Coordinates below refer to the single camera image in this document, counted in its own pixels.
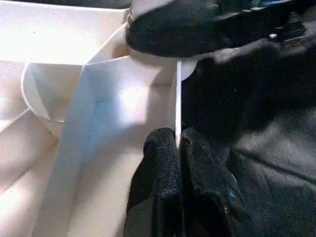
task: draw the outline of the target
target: white cardboard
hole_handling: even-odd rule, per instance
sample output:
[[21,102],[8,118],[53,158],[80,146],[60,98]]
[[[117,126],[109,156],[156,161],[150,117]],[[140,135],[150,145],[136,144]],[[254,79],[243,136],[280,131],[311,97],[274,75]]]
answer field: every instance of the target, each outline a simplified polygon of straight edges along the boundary
[[0,1],[0,59],[86,63],[125,21],[128,9]]
[[176,67],[175,59],[136,52],[85,66],[34,237],[121,235],[146,136],[170,127],[179,141]]

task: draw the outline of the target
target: cardboard divider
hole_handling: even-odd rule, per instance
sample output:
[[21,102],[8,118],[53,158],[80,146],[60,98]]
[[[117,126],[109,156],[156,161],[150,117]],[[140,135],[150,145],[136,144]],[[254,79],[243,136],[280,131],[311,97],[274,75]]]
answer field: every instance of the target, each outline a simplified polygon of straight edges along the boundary
[[[129,54],[124,43],[124,30],[125,24],[113,33],[88,63]],[[25,103],[58,138],[81,71],[82,65],[30,63],[22,73],[21,90]]]
[[146,136],[160,127],[179,136],[177,77],[176,59],[136,52],[85,66],[34,237],[120,236]]

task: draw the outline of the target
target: black fabric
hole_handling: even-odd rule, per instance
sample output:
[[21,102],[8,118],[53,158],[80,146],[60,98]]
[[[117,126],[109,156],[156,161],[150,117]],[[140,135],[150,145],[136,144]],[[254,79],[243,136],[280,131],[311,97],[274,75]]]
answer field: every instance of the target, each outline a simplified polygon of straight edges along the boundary
[[218,145],[209,145],[193,129],[183,131],[181,160],[187,236],[255,236],[237,182],[217,151]]
[[183,226],[180,162],[169,128],[151,132],[130,187],[124,236],[174,237]]
[[268,38],[292,11],[316,1],[173,0],[131,22],[127,44],[164,57],[189,57]]
[[222,147],[216,154],[237,180],[257,237],[315,236],[313,44],[256,42],[226,61],[199,62],[182,84],[183,123]]

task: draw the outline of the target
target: white surface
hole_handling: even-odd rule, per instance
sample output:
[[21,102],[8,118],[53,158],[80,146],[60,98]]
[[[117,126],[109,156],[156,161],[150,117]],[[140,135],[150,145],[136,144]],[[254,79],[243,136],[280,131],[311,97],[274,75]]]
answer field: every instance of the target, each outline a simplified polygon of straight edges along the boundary
[[[89,63],[129,54],[124,30],[125,24],[111,35]],[[81,70],[82,65],[30,63],[22,73],[21,90],[25,103],[56,137],[61,135]]]
[[56,142],[31,111],[0,132],[0,195]]
[[29,237],[44,189],[53,167],[56,146],[34,164],[0,196],[1,237]]
[[104,42],[101,49],[88,63],[97,63],[129,55],[129,48],[125,43],[125,27],[126,23],[119,27],[109,39]]
[[134,52],[78,81],[34,237],[122,235],[146,136],[176,116],[176,60]]
[[0,1],[0,59],[84,64],[126,20],[127,9]]

